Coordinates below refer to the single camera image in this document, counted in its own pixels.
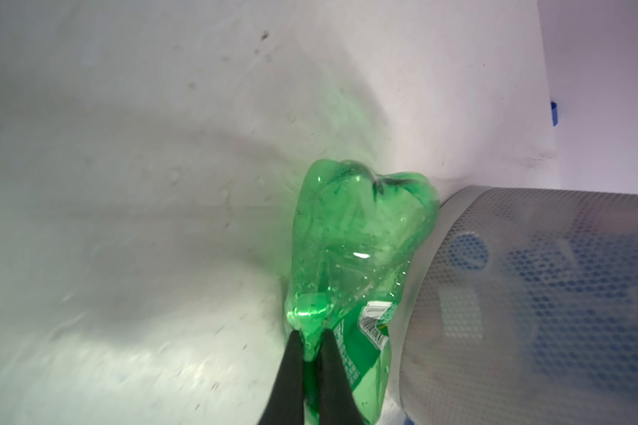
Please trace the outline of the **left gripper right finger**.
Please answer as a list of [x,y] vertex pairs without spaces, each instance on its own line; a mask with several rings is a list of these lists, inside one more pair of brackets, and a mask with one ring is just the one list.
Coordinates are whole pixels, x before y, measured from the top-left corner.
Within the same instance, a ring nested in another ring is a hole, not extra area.
[[318,360],[319,423],[321,425],[364,425],[354,402],[335,334],[326,329]]

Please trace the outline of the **green crushed plastic bottle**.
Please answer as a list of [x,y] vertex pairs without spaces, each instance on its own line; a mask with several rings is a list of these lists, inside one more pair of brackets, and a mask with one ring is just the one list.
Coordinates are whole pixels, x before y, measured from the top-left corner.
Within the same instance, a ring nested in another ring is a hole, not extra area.
[[321,159],[308,170],[292,226],[287,328],[315,366],[334,333],[351,394],[368,424],[380,416],[390,375],[390,325],[414,255],[432,233],[441,200],[418,173],[380,175]]

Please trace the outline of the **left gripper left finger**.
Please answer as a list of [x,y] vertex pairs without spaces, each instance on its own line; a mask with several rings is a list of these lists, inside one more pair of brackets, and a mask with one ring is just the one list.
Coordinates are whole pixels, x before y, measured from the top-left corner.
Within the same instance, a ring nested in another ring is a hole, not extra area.
[[304,347],[301,333],[291,332],[269,401],[259,425],[304,424]]

